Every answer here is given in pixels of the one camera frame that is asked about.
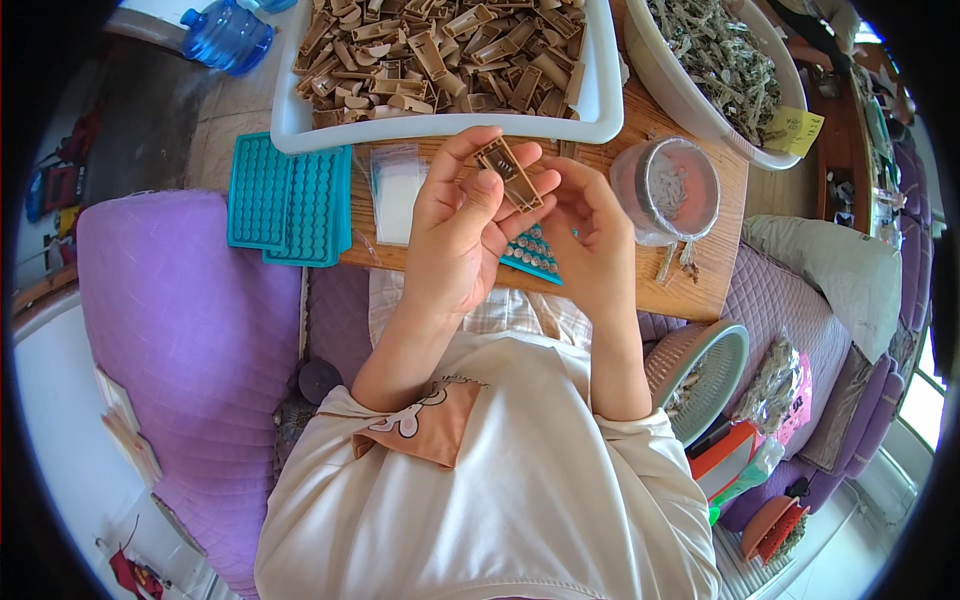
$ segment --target blue water bottle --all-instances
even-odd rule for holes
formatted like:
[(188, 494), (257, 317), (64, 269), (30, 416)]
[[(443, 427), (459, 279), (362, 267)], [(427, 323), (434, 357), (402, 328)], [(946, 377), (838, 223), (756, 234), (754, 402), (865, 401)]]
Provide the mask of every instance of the blue water bottle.
[(297, 4), (297, 0), (256, 0), (256, 4), (266, 12), (284, 12)]
[(183, 55), (239, 77), (257, 66), (274, 42), (274, 30), (236, 0), (217, 0), (203, 12), (188, 9)]

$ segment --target black round object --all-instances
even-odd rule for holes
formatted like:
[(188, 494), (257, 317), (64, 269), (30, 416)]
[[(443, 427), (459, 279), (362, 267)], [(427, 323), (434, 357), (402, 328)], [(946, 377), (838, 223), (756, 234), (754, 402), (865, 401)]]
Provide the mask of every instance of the black round object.
[(300, 393), (311, 404), (320, 406), (330, 390), (344, 384), (337, 368), (325, 360), (311, 360), (300, 369)]

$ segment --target white plastic tray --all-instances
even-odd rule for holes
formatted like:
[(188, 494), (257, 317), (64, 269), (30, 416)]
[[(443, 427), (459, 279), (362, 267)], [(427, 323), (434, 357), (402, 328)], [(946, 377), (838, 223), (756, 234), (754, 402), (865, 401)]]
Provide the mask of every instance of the white plastic tray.
[[(726, 144), (744, 159), (768, 171), (789, 169), (800, 161), (799, 156), (779, 150), (761, 150), (734, 131), (673, 56), (654, 22), (647, 0), (627, 0), (627, 8), (624, 40), (630, 62), (650, 95), (678, 125), (706, 141)], [(746, 0), (739, 15), (759, 38), (760, 52), (770, 57), (777, 67), (774, 78), (780, 83), (783, 104), (806, 110), (800, 73), (770, 21), (751, 0)]]
[(300, 0), (286, 33), (286, 44), (276, 77), (270, 138), (287, 155), (314, 152), (331, 146), (382, 139), (452, 135), (474, 125), (499, 125), (507, 135), (567, 139), (590, 144), (610, 141), (623, 127), (623, 86), (616, 54), (613, 17), (607, 0), (588, 0), (587, 36), (582, 61), (586, 65), (580, 103), (574, 106), (580, 121), (519, 114), (429, 114), (378, 119), (313, 131), (312, 105), (297, 96), (300, 78), (290, 70), (309, 25), (311, 0)]

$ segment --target person's left hand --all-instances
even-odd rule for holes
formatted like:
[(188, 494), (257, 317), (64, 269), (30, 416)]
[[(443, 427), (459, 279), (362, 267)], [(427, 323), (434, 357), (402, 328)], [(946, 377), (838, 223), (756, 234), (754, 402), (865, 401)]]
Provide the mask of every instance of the person's left hand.
[[(521, 213), (503, 196), (503, 180), (480, 170), (456, 183), (464, 160), (494, 141), (499, 127), (471, 127), (449, 138), (434, 156), (414, 204), (403, 301), (417, 314), (462, 319), (493, 289), (496, 266), (514, 239), (553, 209), (560, 174), (531, 177), (543, 206)], [(511, 148), (524, 168), (543, 148), (528, 142)]]

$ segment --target person's right hand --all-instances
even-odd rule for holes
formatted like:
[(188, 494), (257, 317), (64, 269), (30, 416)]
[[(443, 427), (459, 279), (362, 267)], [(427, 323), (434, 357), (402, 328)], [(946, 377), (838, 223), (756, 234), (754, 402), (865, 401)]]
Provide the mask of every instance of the person's right hand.
[(561, 178), (553, 192), (557, 207), (541, 226), (564, 291), (594, 325), (616, 326), (628, 317), (636, 323), (633, 222), (598, 171), (560, 157), (544, 160), (543, 167)]

